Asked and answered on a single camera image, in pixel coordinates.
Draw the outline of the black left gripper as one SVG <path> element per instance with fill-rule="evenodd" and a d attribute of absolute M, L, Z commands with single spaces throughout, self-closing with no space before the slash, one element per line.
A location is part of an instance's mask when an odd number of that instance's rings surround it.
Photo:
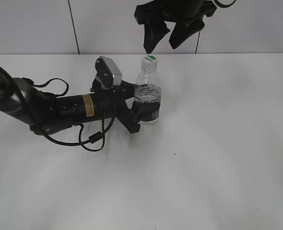
<path fill-rule="evenodd" d="M 94 96 L 95 112 L 105 118 L 117 118 L 119 122 L 131 133 L 138 133 L 138 122 L 151 122 L 159 117 L 160 102 L 139 103 L 133 102 L 129 109 L 127 99 L 134 96 L 135 84 L 121 81 L 120 86 L 111 89 L 102 89 L 100 83 L 94 79 L 91 92 Z"/>

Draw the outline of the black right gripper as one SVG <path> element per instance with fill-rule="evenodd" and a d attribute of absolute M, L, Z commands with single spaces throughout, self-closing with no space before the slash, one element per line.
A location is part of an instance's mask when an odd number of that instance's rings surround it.
<path fill-rule="evenodd" d="M 176 22 L 169 43 L 173 49 L 177 49 L 205 27 L 202 16 L 211 17 L 216 9 L 211 0 L 153 0 L 136 6 L 134 17 L 137 23 L 145 23 L 143 47 L 146 53 L 152 53 L 157 44 L 170 32 L 164 21 Z"/>

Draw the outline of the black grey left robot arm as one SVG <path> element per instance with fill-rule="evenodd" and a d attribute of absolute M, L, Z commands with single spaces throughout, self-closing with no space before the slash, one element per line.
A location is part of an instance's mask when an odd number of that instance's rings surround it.
<path fill-rule="evenodd" d="M 134 102 L 128 108 L 126 100 L 134 96 L 135 85 L 123 81 L 115 62 L 100 56 L 95 63 L 96 76 L 90 94 L 67 96 L 42 92 L 28 78 L 13 78 L 26 104 L 19 99 L 6 71 L 0 67 L 0 111 L 29 125 L 36 135 L 44 130 L 56 134 L 75 125 L 99 121 L 102 118 L 118 119 L 130 133 L 140 130 L 139 122 L 150 118 L 160 108 L 159 102 Z"/>

